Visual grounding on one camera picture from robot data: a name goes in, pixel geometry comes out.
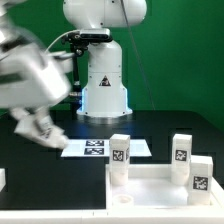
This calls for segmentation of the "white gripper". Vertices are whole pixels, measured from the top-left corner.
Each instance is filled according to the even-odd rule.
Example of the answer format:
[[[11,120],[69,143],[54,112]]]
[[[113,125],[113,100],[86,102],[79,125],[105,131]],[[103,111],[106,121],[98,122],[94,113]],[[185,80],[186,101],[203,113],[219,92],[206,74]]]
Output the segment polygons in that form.
[[[11,108],[18,123],[28,124],[30,113],[20,107],[39,107],[36,123],[40,129],[50,129],[53,121],[43,106],[58,104],[69,91],[62,67],[32,35],[0,29],[0,108]]]

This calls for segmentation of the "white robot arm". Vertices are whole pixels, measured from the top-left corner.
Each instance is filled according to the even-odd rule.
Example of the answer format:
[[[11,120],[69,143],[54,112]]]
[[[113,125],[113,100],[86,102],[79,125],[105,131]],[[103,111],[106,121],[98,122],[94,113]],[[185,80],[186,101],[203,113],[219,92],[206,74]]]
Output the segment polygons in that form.
[[[7,9],[16,4],[0,0],[0,108],[54,106],[68,96],[69,81],[48,50],[10,23]],[[75,37],[87,43],[89,53],[79,116],[116,119],[132,113],[122,84],[122,49],[110,30],[137,25],[146,12],[145,0],[64,0],[64,16],[76,27]]]

